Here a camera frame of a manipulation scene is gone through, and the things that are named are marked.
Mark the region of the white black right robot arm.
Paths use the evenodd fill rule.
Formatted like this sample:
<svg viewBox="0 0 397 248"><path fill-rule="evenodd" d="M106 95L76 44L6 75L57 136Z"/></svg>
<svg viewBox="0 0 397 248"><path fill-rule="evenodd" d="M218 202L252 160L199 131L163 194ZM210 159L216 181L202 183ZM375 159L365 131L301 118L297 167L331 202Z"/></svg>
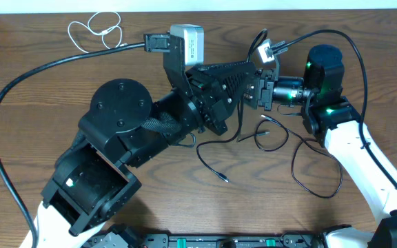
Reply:
<svg viewBox="0 0 397 248"><path fill-rule="evenodd" d="M305 129L347 171L378 225L374 232L330 227L310 247L397 247L397 170L371 137L364 114L342 95L342 58L338 48L317 45L302 78L279 76L278 68L259 70L249 78L245 98L266 110L273 102L299 105Z"/></svg>

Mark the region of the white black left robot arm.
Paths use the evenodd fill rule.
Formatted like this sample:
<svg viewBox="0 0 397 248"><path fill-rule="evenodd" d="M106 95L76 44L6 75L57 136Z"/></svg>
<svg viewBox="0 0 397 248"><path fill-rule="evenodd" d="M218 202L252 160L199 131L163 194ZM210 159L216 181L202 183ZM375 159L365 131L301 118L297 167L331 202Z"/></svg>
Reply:
<svg viewBox="0 0 397 248"><path fill-rule="evenodd" d="M57 159L42 190L34 225L39 247L80 247L140 188L131 172L195 130L227 130L253 63L186 68L163 64L171 92L153 101L132 79L115 79L93 95L73 144Z"/></svg>

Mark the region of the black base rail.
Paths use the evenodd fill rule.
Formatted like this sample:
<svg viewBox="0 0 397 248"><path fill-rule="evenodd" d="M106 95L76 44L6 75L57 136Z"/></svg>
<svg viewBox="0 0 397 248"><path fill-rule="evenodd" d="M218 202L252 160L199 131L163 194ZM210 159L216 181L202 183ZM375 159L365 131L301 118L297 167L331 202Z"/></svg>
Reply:
<svg viewBox="0 0 397 248"><path fill-rule="evenodd" d="M237 248L237 247L393 247L380 234L361 232L349 225L330 228L319 234L286 231L282 234L192 235L140 234L131 227L114 225L89 238L83 247L123 248Z"/></svg>

